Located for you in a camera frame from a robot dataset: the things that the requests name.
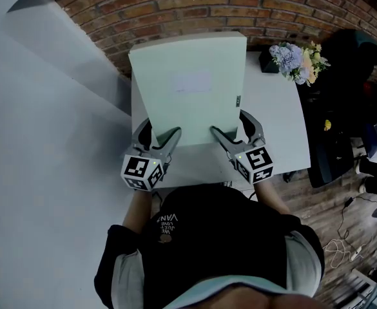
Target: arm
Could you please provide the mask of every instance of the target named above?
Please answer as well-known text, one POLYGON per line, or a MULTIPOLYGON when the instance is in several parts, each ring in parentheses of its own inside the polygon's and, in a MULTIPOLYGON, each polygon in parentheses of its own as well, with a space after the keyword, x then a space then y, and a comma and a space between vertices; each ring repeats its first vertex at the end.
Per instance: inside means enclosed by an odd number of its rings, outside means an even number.
POLYGON ((275 209, 280 214, 291 214, 269 180, 254 184, 254 190, 260 203, 275 209))
POLYGON ((142 228, 151 218, 151 204, 152 193, 136 190, 122 226, 140 234, 142 228))

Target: cable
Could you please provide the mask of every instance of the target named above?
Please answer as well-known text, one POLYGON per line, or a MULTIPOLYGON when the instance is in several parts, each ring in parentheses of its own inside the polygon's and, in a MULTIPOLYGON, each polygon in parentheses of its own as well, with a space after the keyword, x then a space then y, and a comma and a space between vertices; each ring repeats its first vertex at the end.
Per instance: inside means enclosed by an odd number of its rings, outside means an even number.
POLYGON ((254 195, 255 195, 255 191, 251 194, 250 197, 248 197, 248 200, 251 200, 254 195))
POLYGON ((340 240, 342 240, 342 241, 344 240, 347 244, 350 245, 350 247, 351 247, 353 250, 356 250, 356 249, 354 248, 354 246, 353 246, 352 244, 350 244, 350 243, 348 242, 348 240, 347 240, 347 238, 349 237, 349 234, 350 234, 350 230, 349 230, 349 229, 346 229, 346 231, 344 232, 344 236, 342 236, 342 235, 340 234, 340 228, 342 227, 342 225, 343 225, 343 223, 344 223, 344 210, 346 209, 346 207, 347 207, 347 206, 344 206, 343 209, 342 209, 342 222, 341 222, 340 226, 339 226, 338 229, 337 229, 337 233, 338 233, 338 236, 340 237, 340 240))
MULTIPOLYGON (((352 246, 352 245, 348 242, 348 240, 347 240, 347 238, 349 237, 349 234, 350 234, 350 230, 349 230, 349 229, 346 229, 346 231, 344 232, 344 235, 343 235, 343 236, 340 234, 340 229, 342 228, 343 223, 344 223, 344 210, 345 210, 346 208, 348 208, 348 206, 350 206, 350 204, 351 204, 351 203, 354 201, 354 199, 356 199, 356 198, 360 198, 360 199, 362 199, 362 200, 370 201, 370 202, 372 202, 372 203, 377 203, 377 201, 370 200, 370 199, 366 199, 366 198, 363 198, 363 197, 361 197, 361 196, 350 197, 350 198, 344 203, 344 206, 343 206, 343 209, 342 209, 342 222, 341 222, 340 226, 339 226, 338 229, 337 229, 337 233, 338 233, 338 236, 340 237, 340 239, 332 239, 331 241, 329 241, 329 243, 328 243, 325 247, 323 247, 324 252, 333 252, 333 253, 334 253, 334 256, 333 256, 333 258, 332 258, 332 260, 331 260, 331 263, 330 263, 330 267, 331 267, 332 269, 338 268, 338 266, 340 266, 340 265, 342 264, 342 262, 343 262, 343 260, 344 260, 344 257, 345 257, 345 255, 346 255, 347 253, 349 253, 349 255, 350 255, 349 257, 351 258, 351 252, 350 252, 349 250, 346 250, 346 249, 345 249, 345 246, 344 246, 343 241, 345 241, 347 244, 349 244, 350 247, 351 247, 355 252, 357 251, 357 249, 355 249, 355 247, 352 246), (343 246, 343 250, 340 250, 340 249, 338 248, 338 244, 339 244, 339 242, 342 244, 342 246, 343 246), (334 244, 334 245, 336 246, 336 249, 335 249, 335 250, 329 250, 329 249, 328 249, 328 246, 329 246, 330 244, 334 244), (341 254, 343 254, 343 258, 342 258, 342 260, 339 262, 338 265, 333 266, 333 262, 334 262, 334 259, 335 259, 336 255, 337 255, 337 253, 341 253, 341 254)), ((373 241, 373 237, 374 237, 374 235, 372 235, 371 239, 370 239, 366 244, 363 244, 363 245, 361 245, 360 247, 363 247, 363 246, 366 246, 366 245, 370 244, 370 243, 373 241)))
POLYGON ((356 198, 360 198, 360 199, 362 199, 362 200, 367 200, 367 201, 369 201, 369 202, 371 202, 371 203, 377 203, 377 201, 370 200, 370 199, 366 199, 366 198, 363 198, 363 197, 361 197, 361 196, 356 196, 356 197, 354 197, 353 199, 356 199, 356 198))
POLYGON ((349 250, 346 250, 346 249, 345 249, 345 246, 344 246, 343 240, 341 240, 341 239, 332 239, 331 241, 329 241, 329 243, 328 243, 325 247, 323 247, 323 249, 324 249, 324 252, 332 252, 332 253, 334 253, 334 256, 333 256, 333 258, 332 258, 332 260, 331 260, 331 262, 330 262, 330 267, 331 267, 332 269, 336 269, 336 268, 338 268, 338 266, 341 265, 341 264, 343 263, 343 260, 344 260, 344 258, 345 258, 346 253, 349 253, 349 257, 351 257, 351 252, 350 252, 349 250), (342 244, 342 247, 343 247, 343 250, 342 250, 342 251, 338 249, 338 245, 337 245, 337 244, 338 244, 338 241, 342 244), (335 244, 335 245, 336 245, 336 249, 335 249, 335 250, 329 250, 329 249, 327 249, 328 246, 329 246, 330 244, 335 244), (334 259, 336 258, 337 253, 342 253, 342 254, 343 254, 343 257, 342 257, 342 260, 339 262, 338 265, 333 266, 333 261, 334 261, 334 259))

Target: person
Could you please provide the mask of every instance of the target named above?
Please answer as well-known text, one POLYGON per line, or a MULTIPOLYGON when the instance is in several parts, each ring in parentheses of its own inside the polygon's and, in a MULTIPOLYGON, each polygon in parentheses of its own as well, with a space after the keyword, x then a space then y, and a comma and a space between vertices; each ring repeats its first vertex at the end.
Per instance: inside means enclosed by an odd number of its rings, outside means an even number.
POLYGON ((361 157, 356 164, 356 174, 369 174, 360 185, 360 193, 377 194, 377 163, 371 162, 366 156, 361 157))
POLYGON ((94 279, 108 308, 324 308, 311 299, 324 273, 314 230, 269 180, 257 201, 222 185, 174 190, 150 218, 151 193, 135 191, 113 225, 94 279))

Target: black cable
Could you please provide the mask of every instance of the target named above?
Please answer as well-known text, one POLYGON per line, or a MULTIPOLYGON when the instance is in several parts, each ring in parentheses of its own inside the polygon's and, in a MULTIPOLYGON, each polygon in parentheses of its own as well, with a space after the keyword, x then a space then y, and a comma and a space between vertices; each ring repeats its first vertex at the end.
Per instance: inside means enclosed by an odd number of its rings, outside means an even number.
POLYGON ((346 208, 348 208, 348 206, 350 206, 350 204, 351 204, 351 203, 353 202, 353 200, 356 199, 356 198, 360 198, 360 199, 362 199, 362 200, 366 200, 366 201, 369 201, 369 202, 371 202, 371 203, 377 203, 377 201, 370 200, 370 199, 366 199, 366 198, 363 198, 363 197, 361 197, 361 196, 350 197, 350 198, 344 203, 344 207, 343 207, 343 209, 342 209, 342 222, 341 222, 340 226, 339 226, 338 229, 337 229, 337 233, 338 233, 338 236, 340 237, 340 239, 341 239, 341 240, 344 240, 347 244, 349 244, 350 247, 351 247, 353 250, 356 250, 356 249, 353 247, 353 245, 351 245, 351 244, 347 241, 347 238, 348 238, 349 235, 350 235, 350 230, 349 230, 349 229, 346 229, 346 231, 344 232, 344 236, 342 236, 342 235, 340 234, 340 229, 341 229, 341 227, 342 227, 342 225, 343 225, 343 223, 344 223, 344 210, 345 210, 346 208))
POLYGON ((361 196, 356 196, 356 197, 354 197, 353 199, 356 199, 356 198, 360 198, 360 199, 362 199, 362 200, 367 200, 367 201, 369 201, 369 202, 371 202, 371 203, 377 203, 377 201, 370 200, 370 199, 366 199, 366 198, 363 198, 363 197, 361 197, 361 196))
POLYGON ((355 248, 354 248, 354 246, 352 245, 352 244, 350 244, 348 241, 347 241, 347 238, 349 237, 349 234, 350 234, 350 230, 349 229, 346 229, 346 231, 344 232, 344 236, 342 237, 342 235, 340 234, 340 229, 341 229, 341 227, 342 227, 342 225, 343 225, 343 223, 344 223, 344 210, 347 208, 347 206, 349 206, 350 205, 350 203, 346 206, 346 204, 347 204, 347 202, 344 204, 344 207, 343 207, 343 209, 342 209, 342 222, 341 222, 341 224, 340 224, 340 226, 338 227, 338 229, 337 229, 337 233, 338 233, 338 236, 340 237, 340 239, 341 240, 344 240, 347 244, 349 244, 350 245, 350 247, 352 248, 352 249, 354 249, 354 250, 356 250, 355 248))
POLYGON ((250 197, 248 197, 248 200, 251 200, 254 195, 255 195, 255 191, 251 194, 250 197))

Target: yellow object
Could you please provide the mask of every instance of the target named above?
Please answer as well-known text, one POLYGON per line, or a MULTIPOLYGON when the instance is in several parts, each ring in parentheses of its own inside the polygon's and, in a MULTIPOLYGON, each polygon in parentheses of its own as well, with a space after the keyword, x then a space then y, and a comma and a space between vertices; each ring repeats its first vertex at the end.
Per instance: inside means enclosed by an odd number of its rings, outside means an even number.
POLYGON ((324 123, 324 131, 328 131, 331 128, 331 122, 330 120, 326 119, 324 123))

